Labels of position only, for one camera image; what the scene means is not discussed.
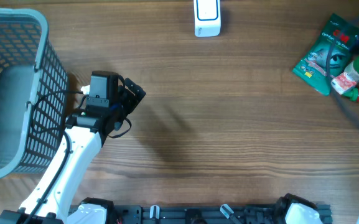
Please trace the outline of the green white sachet packet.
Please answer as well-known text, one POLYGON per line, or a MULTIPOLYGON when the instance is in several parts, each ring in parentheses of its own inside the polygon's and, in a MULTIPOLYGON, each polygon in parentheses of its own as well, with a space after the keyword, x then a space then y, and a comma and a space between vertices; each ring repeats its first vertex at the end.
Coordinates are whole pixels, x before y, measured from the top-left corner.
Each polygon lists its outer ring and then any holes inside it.
POLYGON ((335 78, 345 69, 352 55, 359 28, 336 14, 332 14, 307 54, 292 72, 322 95, 330 94, 329 72, 335 78))

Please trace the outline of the small orange white box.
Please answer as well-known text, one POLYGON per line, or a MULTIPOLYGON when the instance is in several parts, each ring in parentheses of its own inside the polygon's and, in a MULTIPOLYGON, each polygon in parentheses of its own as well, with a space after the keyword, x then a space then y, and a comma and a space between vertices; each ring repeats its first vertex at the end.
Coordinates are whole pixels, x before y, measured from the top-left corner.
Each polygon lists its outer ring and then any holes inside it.
POLYGON ((356 81, 347 73, 343 72, 331 81, 331 86, 340 95, 356 86, 356 81))

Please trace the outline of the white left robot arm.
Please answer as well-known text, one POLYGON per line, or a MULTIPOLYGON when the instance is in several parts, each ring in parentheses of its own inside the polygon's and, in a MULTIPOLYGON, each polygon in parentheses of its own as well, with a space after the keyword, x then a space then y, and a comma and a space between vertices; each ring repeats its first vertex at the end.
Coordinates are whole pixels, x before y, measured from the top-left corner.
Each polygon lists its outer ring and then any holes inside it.
POLYGON ((94 71, 90 84, 60 131, 63 138, 33 192, 16 211, 3 210, 0 223, 120 223, 109 200, 87 198, 71 212, 72 200, 93 158, 108 138, 120 138, 128 115, 146 92, 118 73, 94 71))

